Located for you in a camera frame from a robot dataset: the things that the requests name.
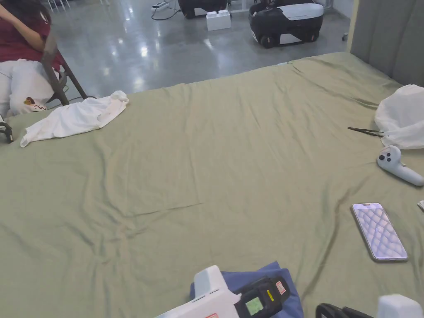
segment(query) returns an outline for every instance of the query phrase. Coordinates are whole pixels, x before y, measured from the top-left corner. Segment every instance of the cable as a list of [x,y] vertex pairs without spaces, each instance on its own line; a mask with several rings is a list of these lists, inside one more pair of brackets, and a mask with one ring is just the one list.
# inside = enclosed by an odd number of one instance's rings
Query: cable
[[156,10],[157,10],[157,8],[156,8],[156,9],[155,9],[155,11],[153,11],[153,14],[152,14],[151,18],[152,18],[153,20],[156,20],[156,21],[168,20],[168,19],[172,18],[174,15],[176,15],[178,12],[180,12],[180,11],[181,11],[181,9],[177,10],[177,9],[176,9],[176,7],[177,7],[177,0],[175,0],[175,5],[174,5],[174,7],[173,7],[173,8],[167,8],[167,9],[170,9],[170,10],[174,10],[174,11],[175,11],[175,12],[174,12],[174,14],[173,14],[173,15],[171,15],[170,17],[163,18],[163,19],[153,18],[153,16],[154,16],[154,15],[155,15],[155,13],[156,13]]
[[[91,97],[91,98],[95,98],[95,99],[97,99],[97,97],[94,97],[94,96],[91,96],[91,95],[87,95],[87,97]],[[79,98],[82,98],[82,96],[78,96],[78,97],[72,98],[72,99],[70,99],[70,100],[68,100],[68,101],[69,101],[69,102],[72,102],[73,100],[75,100],[75,99],[79,99]],[[53,108],[59,107],[59,106],[61,106],[61,105],[62,105],[62,103],[60,103],[60,104],[58,104],[58,105],[56,105],[56,106],[53,106],[53,107],[49,107],[48,109],[53,109]]]

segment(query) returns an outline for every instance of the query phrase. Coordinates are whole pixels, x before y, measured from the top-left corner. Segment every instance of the gray headboard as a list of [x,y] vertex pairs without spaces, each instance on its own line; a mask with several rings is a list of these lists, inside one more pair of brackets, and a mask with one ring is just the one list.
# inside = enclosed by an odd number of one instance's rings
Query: gray headboard
[[360,0],[351,53],[400,84],[424,86],[424,0]]

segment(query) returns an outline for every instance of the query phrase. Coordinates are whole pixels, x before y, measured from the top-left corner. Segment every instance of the sticker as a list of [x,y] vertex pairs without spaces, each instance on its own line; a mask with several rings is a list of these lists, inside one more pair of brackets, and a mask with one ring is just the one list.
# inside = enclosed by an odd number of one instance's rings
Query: sticker
[[269,298],[271,298],[271,301],[274,301],[274,298],[272,298],[271,292],[269,290],[267,290]]
[[31,97],[27,97],[24,100],[24,105],[32,106],[34,108],[34,109],[32,109],[33,112],[39,112],[41,110],[47,110],[47,108],[44,107],[44,106],[38,106],[38,105],[36,105],[34,99],[31,98]]
[[255,33],[253,31],[252,31],[252,35],[253,35],[253,38],[255,39],[255,41],[258,42],[258,39],[256,38],[256,35],[255,35]]
[[278,281],[275,285],[277,286],[280,294],[284,294],[286,292],[286,289],[284,288],[283,284],[280,281]]

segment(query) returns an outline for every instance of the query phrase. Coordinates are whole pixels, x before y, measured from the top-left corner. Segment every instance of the woman's arm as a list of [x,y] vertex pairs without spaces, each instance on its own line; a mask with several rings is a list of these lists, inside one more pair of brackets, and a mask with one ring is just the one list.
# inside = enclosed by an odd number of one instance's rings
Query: woman's arm
[[15,29],[23,36],[33,49],[42,52],[44,50],[45,42],[41,35],[36,31],[31,30],[22,21],[12,15],[0,4],[0,19],[3,19],[12,24]]

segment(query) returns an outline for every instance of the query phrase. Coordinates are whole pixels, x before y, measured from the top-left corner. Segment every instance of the white robot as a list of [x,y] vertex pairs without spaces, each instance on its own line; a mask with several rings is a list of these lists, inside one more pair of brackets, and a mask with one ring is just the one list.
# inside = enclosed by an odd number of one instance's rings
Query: white robot
[[282,310],[290,295],[280,276],[263,277],[232,293],[215,265],[194,276],[194,289],[195,299],[158,318],[269,318]]

